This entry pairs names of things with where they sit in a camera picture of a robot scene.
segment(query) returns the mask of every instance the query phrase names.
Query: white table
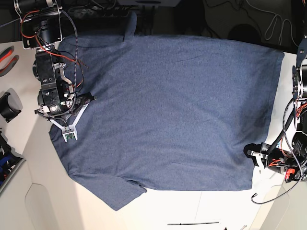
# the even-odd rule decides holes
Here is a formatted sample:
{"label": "white table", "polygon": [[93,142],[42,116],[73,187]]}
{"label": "white table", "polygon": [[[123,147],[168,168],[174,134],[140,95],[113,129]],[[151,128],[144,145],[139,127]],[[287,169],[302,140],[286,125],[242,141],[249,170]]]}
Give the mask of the white table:
{"label": "white table", "polygon": [[[0,78],[0,93],[13,88],[20,97],[23,109],[8,124],[0,120],[0,126],[4,127],[4,134],[9,144],[26,158],[32,182],[47,188],[60,229],[223,230],[227,227],[228,230],[239,230],[245,224],[248,225],[246,229],[251,225],[250,229],[260,228],[272,204],[262,205],[259,211],[260,206],[251,203],[250,196],[256,189],[259,194],[257,200],[261,200],[265,194],[267,198],[276,196],[279,187],[270,188],[281,184],[283,176],[269,170],[260,174],[258,167],[254,170],[253,191],[200,192],[148,189],[146,194],[120,211],[113,211],[66,174],[48,135],[51,123],[34,114],[40,89],[40,84],[32,73],[35,51],[23,50],[21,42],[0,44],[0,51],[11,45],[15,46],[13,55],[18,54],[20,59],[9,74]],[[283,60],[267,143],[272,143],[282,130],[283,111],[292,96],[291,76],[295,58],[296,55],[285,54]],[[1,63],[0,68],[8,61],[9,59]],[[290,126],[288,136],[292,137],[293,133],[294,127]],[[214,220],[220,221],[221,224],[167,226],[169,223],[200,223]]]}

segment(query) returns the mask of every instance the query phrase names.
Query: blue t-shirt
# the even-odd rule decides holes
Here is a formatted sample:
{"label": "blue t-shirt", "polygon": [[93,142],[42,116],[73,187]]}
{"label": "blue t-shirt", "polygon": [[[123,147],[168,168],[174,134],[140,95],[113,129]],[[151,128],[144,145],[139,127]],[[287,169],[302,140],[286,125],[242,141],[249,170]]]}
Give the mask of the blue t-shirt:
{"label": "blue t-shirt", "polygon": [[[69,176],[114,210],[145,187],[250,189],[254,167],[243,148],[266,139],[283,53],[205,37],[132,34],[79,38],[79,58],[88,66],[82,92],[97,101],[77,125],[78,141],[65,143],[58,128],[50,131]],[[74,38],[59,49],[74,53]],[[66,75],[72,73],[70,64]]]}

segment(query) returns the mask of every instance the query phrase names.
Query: red pliers handle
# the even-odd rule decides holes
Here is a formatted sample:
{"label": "red pliers handle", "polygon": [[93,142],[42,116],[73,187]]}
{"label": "red pliers handle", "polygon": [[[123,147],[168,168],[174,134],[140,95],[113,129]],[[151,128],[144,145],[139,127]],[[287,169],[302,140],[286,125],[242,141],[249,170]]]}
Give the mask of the red pliers handle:
{"label": "red pliers handle", "polygon": [[[14,51],[14,46],[11,46],[9,48],[7,48],[6,50],[4,50],[1,54],[0,54],[0,63],[6,59],[8,56],[10,56]],[[7,74],[8,72],[11,71],[11,69],[15,66],[15,64],[17,63],[19,59],[18,55],[15,55],[13,57],[13,59],[3,68],[0,69],[0,77],[3,77],[5,74]]]}

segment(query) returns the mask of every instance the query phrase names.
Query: black cylinder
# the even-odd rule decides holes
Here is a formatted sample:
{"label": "black cylinder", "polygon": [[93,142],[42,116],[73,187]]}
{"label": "black cylinder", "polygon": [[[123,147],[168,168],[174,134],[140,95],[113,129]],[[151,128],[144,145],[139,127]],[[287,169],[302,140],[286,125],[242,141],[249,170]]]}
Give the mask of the black cylinder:
{"label": "black cylinder", "polygon": [[16,2],[22,14],[48,7],[46,0],[17,0]]}

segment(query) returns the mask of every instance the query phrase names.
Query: red wire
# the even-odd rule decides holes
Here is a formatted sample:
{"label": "red wire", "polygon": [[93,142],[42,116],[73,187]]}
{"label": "red wire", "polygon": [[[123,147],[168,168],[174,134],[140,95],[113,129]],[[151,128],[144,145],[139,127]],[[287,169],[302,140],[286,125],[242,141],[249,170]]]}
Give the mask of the red wire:
{"label": "red wire", "polygon": [[269,164],[269,166],[268,167],[271,167],[271,166],[278,166],[279,164]]}
{"label": "red wire", "polygon": [[24,23],[25,18],[26,18],[29,14],[31,14],[31,13],[37,13],[37,12],[39,12],[39,11],[30,11],[30,12],[27,13],[27,14],[24,16],[24,18],[21,20],[20,33],[21,33],[21,35],[24,36],[25,38],[34,38],[34,37],[35,37],[35,35],[33,35],[33,36],[26,36],[26,35],[23,34],[23,23]]}
{"label": "red wire", "polygon": [[78,88],[78,87],[81,85],[82,82],[83,82],[83,79],[82,79],[82,81],[76,86],[76,88]]}
{"label": "red wire", "polygon": [[35,35],[34,37],[35,37],[36,42],[38,43],[38,45],[39,45],[45,52],[47,52],[47,53],[49,53],[49,54],[51,54],[51,55],[58,56],[58,57],[62,57],[62,58],[66,58],[66,59],[69,60],[69,61],[75,62],[75,60],[70,59],[69,57],[66,57],[65,55],[54,54],[54,53],[49,52],[48,50],[46,50],[46,49],[42,46],[42,44],[39,42],[37,36]]}

